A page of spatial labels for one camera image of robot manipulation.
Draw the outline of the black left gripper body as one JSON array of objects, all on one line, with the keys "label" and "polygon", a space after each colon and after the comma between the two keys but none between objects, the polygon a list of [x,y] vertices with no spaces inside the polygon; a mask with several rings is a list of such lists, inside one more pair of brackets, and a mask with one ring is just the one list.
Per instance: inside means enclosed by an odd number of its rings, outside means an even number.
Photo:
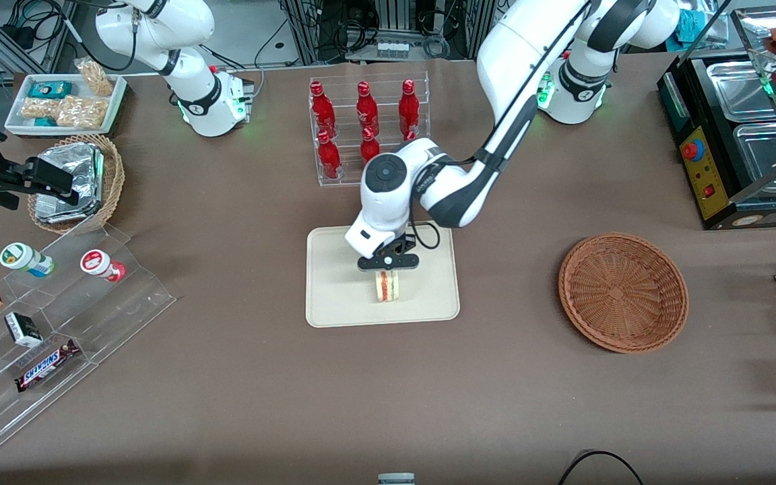
[{"label": "black left gripper body", "polygon": [[380,257],[398,257],[398,255],[407,254],[418,246],[418,239],[412,232],[404,232],[397,238],[380,245],[373,253],[373,258]]}]

